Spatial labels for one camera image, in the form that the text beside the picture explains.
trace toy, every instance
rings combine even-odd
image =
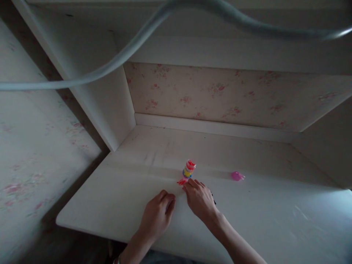
[[[240,181],[240,180],[243,180],[245,177],[239,172],[233,172],[231,173],[231,178],[235,181]]]
[[[186,182],[188,182],[189,178],[192,177],[192,173],[195,169],[195,162],[192,161],[192,160],[188,160],[187,163],[186,163],[186,166],[184,167],[183,171],[182,171],[182,174],[183,174],[183,177],[181,180],[179,180],[177,183],[178,185],[184,185]]]

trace gray cable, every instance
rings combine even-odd
[[[163,4],[147,23],[138,31],[133,39],[111,61],[102,67],[81,77],[66,81],[51,82],[0,82],[0,91],[61,89],[87,84],[111,73],[125,63],[150,37],[155,29],[175,10],[182,8],[198,8],[211,12],[239,29],[252,34],[283,40],[332,40],[340,38],[352,31],[352,26],[338,30],[288,29],[262,23],[241,13],[224,0],[169,0]]]

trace pink object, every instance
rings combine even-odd
[[[233,173],[231,173],[231,178],[235,181],[240,181],[240,180],[243,180],[245,178],[245,176],[243,176],[239,172],[233,172]]]

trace small figurine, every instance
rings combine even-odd
[[[189,178],[192,177],[192,173],[195,169],[196,164],[192,160],[188,160],[186,163],[186,166],[183,169],[183,177],[181,180],[179,180],[177,183],[181,186],[184,185],[186,182],[188,182]]]

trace desk surface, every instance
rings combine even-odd
[[[176,195],[166,233],[153,249],[207,263],[232,263],[193,215],[176,182],[187,161],[233,227],[271,264],[349,263],[352,192],[338,189],[292,146],[136,126],[62,209],[60,226],[128,242],[146,203]],[[239,171],[246,178],[231,180]]]

